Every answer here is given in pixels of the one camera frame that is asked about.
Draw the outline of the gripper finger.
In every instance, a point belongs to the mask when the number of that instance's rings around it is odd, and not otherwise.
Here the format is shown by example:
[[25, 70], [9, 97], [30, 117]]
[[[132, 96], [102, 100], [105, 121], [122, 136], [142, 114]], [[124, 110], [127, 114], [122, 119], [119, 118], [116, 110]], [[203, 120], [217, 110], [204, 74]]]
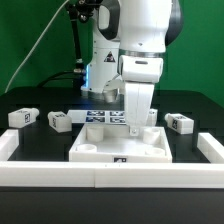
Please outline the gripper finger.
[[146, 83], [137, 84], [136, 92], [136, 112], [133, 125], [133, 133], [139, 134], [139, 129], [146, 125], [149, 110], [151, 107], [152, 97], [154, 93], [154, 85]]
[[138, 98], [139, 85], [137, 83], [125, 83], [125, 121], [129, 126], [138, 126]]

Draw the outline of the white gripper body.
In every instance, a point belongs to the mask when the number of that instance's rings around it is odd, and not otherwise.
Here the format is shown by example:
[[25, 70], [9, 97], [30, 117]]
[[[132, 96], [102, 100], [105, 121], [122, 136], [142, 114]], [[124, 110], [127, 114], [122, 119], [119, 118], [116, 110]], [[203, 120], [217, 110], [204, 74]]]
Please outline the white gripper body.
[[162, 75], [162, 58], [143, 58], [122, 55], [119, 58], [118, 73], [125, 81], [157, 83]]

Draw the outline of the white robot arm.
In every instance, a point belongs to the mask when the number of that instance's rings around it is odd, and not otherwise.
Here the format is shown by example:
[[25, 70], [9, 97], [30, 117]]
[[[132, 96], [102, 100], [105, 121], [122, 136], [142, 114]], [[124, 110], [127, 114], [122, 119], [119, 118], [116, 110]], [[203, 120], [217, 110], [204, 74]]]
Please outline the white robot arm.
[[93, 20], [93, 54], [87, 96], [124, 96], [125, 123], [137, 136], [147, 123], [154, 86], [163, 73], [166, 47], [180, 34], [179, 0], [78, 0], [79, 19]]

